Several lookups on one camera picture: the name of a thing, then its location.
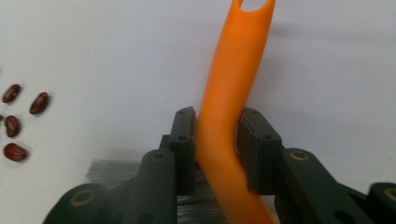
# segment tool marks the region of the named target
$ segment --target white table surface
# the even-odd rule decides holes
[[[247,0],[247,9],[263,0]],[[199,111],[230,0],[0,1],[0,93],[30,157],[0,157],[1,223],[41,223],[93,159],[139,161]],[[281,1],[247,106],[366,192],[396,182],[396,2]],[[40,117],[28,113],[51,95]]]

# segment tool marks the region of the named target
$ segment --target orange plastic brush handle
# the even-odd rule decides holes
[[[235,154],[237,122],[259,68],[275,0],[246,12],[233,0],[206,83],[196,129],[196,158],[228,221],[275,223]]]

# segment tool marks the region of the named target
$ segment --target red bean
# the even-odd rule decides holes
[[[23,161],[27,158],[28,152],[23,147],[10,143],[4,147],[4,155],[12,161]]]
[[[14,84],[10,86],[3,95],[3,102],[7,104],[13,102],[20,93],[20,90],[21,90],[21,86],[18,84]]]
[[[41,92],[30,106],[30,113],[35,115],[43,112],[47,108],[49,101],[49,95],[46,92]]]
[[[15,137],[18,135],[18,133],[20,133],[20,121],[14,116],[8,116],[5,120],[5,124],[8,137]]]

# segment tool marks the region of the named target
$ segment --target kidney bean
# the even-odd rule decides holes
[[[5,120],[5,124],[8,137],[15,137],[18,135],[18,133],[20,133],[20,121],[14,116],[8,116]]]
[[[23,161],[28,156],[28,152],[23,147],[10,143],[4,147],[4,155],[12,161]]]
[[[3,95],[3,102],[7,104],[13,102],[20,93],[20,90],[21,90],[21,86],[18,84],[14,84],[10,86]]]
[[[49,95],[46,92],[41,92],[30,106],[30,113],[35,115],[43,112],[47,108],[49,101]]]

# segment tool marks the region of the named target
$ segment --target brush bristle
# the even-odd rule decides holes
[[[94,160],[88,173],[89,183],[101,184],[113,189],[137,175],[137,161]],[[192,196],[177,196],[178,224],[223,224],[228,223],[212,189],[199,169],[195,172],[195,192]]]

